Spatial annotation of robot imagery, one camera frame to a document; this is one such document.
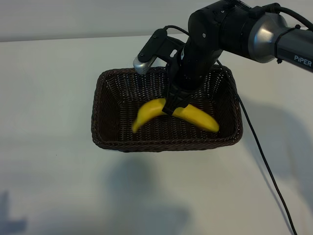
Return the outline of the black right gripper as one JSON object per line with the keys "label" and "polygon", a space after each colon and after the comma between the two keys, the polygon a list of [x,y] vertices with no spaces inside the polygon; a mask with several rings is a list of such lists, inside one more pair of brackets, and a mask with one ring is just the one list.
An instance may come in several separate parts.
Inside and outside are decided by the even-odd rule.
{"label": "black right gripper", "polygon": [[185,45],[167,61],[168,85],[162,95],[165,104],[162,111],[172,115],[177,107],[185,108],[190,103],[190,95],[198,91],[204,83],[221,50],[201,50]]}

